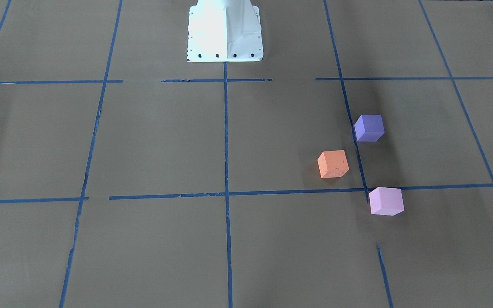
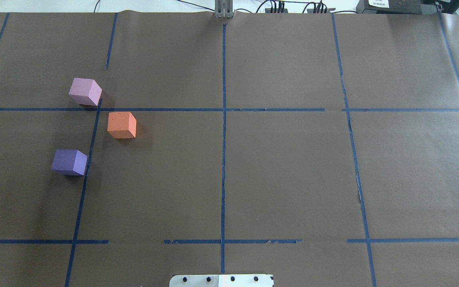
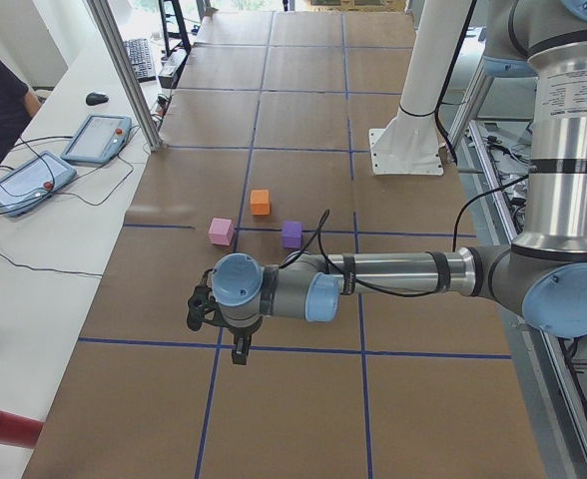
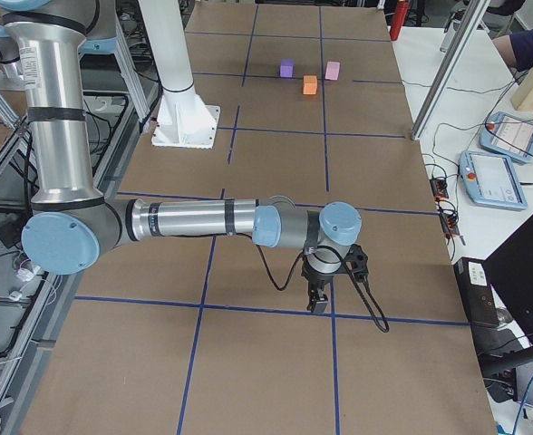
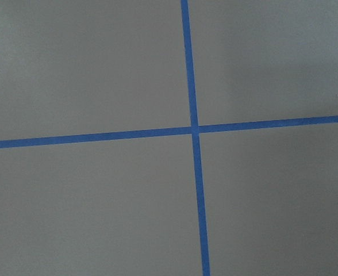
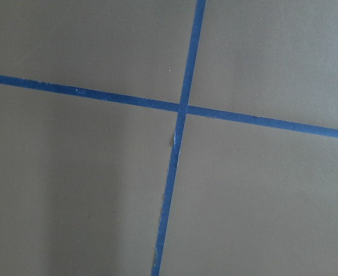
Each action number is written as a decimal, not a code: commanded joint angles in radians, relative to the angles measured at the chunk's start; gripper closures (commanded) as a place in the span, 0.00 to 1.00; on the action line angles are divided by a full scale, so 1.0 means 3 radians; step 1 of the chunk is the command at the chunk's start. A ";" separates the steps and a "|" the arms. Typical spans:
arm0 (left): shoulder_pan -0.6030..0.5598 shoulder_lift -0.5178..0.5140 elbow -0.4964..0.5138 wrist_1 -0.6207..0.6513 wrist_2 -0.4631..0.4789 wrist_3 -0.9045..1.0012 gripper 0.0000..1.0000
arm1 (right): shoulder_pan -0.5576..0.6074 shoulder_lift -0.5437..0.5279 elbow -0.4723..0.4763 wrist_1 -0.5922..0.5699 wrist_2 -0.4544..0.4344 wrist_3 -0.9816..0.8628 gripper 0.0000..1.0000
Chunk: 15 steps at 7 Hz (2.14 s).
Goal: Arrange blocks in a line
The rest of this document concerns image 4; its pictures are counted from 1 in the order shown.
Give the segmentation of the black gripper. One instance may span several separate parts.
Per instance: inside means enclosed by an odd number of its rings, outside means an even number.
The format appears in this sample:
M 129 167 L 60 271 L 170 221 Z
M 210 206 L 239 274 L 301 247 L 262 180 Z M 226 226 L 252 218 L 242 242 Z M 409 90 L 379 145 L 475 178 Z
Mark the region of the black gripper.
M 310 313 L 323 314 L 325 312 L 329 301 L 323 292 L 325 286 L 333 281 L 335 275 L 336 272 L 320 272 L 313 268 L 306 259 L 303 261 L 301 276 L 307 281 L 307 310 Z

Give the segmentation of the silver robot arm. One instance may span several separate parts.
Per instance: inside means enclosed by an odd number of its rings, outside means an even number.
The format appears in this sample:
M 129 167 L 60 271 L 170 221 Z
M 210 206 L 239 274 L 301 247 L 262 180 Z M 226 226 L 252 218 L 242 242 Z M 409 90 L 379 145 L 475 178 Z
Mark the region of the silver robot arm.
M 79 53 L 100 18 L 87 1 L 4 1 L 3 24 L 18 45 L 39 188 L 24 225 L 27 256 L 47 272 L 76 274 L 100 256 L 147 237 L 244 236 L 258 247 L 297 251 L 308 310 L 322 313 L 337 275 L 368 286 L 357 244 L 362 219 L 344 202 L 302 210 L 288 198 L 146 203 L 108 200 L 94 186 Z

